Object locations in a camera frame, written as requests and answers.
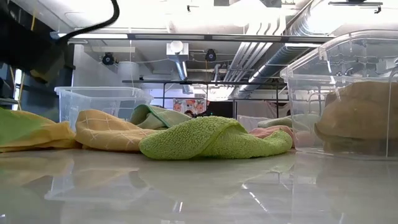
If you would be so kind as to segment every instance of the black cable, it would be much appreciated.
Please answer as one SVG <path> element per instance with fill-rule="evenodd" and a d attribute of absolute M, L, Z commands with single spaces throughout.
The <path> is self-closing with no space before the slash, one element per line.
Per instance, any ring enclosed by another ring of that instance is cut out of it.
<path fill-rule="evenodd" d="M 76 31 L 70 32 L 69 34 L 61 37 L 58 40 L 58 43 L 68 42 L 69 39 L 71 39 L 72 37 L 74 37 L 76 35 L 92 32 L 94 30 L 98 30 L 98 29 L 110 26 L 111 24 L 115 23 L 117 21 L 117 19 L 119 18 L 119 16 L 120 16 L 120 8 L 119 8 L 117 0 L 111 0 L 111 2 L 112 2 L 112 5 L 113 5 L 113 16 L 112 16 L 112 18 L 110 18 L 109 20 L 107 20 L 105 22 L 102 22 L 100 24 L 96 24 L 96 25 L 93 25 L 93 26 L 90 26 L 90 27 L 86 27 L 86 28 L 83 28 L 83 29 L 80 29 L 80 30 L 76 30 Z"/>

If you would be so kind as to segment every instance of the ventilation duct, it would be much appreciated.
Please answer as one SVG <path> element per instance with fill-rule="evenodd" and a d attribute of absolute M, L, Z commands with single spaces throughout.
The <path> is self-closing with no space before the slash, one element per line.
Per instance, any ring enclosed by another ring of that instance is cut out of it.
<path fill-rule="evenodd" d="M 187 65 L 185 61 L 189 59 L 188 44 L 183 44 L 181 41 L 167 43 L 166 55 L 169 60 L 175 62 L 181 81 L 185 81 L 187 79 Z M 192 94 L 193 88 L 190 85 L 182 85 L 182 92 L 184 94 Z"/>
<path fill-rule="evenodd" d="M 286 30 L 286 35 L 293 36 L 325 36 L 342 25 L 340 19 L 335 19 L 336 15 L 330 16 L 330 7 L 327 0 L 314 0 L 299 15 L 297 20 Z M 265 82 L 267 77 L 274 76 L 283 66 L 274 64 L 290 64 L 297 57 L 306 53 L 313 47 L 301 46 L 294 47 L 289 44 L 275 43 L 267 50 L 266 56 L 249 82 Z M 239 87 L 238 97 L 248 97 L 250 93 L 257 89 L 258 85 L 243 85 Z"/>

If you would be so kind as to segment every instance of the plastic storage container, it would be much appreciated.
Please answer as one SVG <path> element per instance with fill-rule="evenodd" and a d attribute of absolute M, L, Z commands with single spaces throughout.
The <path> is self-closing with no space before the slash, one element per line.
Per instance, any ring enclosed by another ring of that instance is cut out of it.
<path fill-rule="evenodd" d="M 101 110 L 130 120 L 135 107 L 148 104 L 153 99 L 141 89 L 133 87 L 55 87 L 55 91 L 60 97 L 60 121 L 69 121 L 73 130 L 82 110 Z"/>
<path fill-rule="evenodd" d="M 398 156 L 398 32 L 337 37 L 292 63 L 288 83 L 295 146 L 339 156 Z"/>

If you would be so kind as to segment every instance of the glossy floor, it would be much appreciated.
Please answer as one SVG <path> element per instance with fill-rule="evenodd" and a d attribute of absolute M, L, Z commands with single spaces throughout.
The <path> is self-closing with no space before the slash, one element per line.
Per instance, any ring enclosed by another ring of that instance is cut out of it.
<path fill-rule="evenodd" d="M 391 161 L 21 152 L 0 155 L 0 182 L 0 224 L 398 223 Z"/>

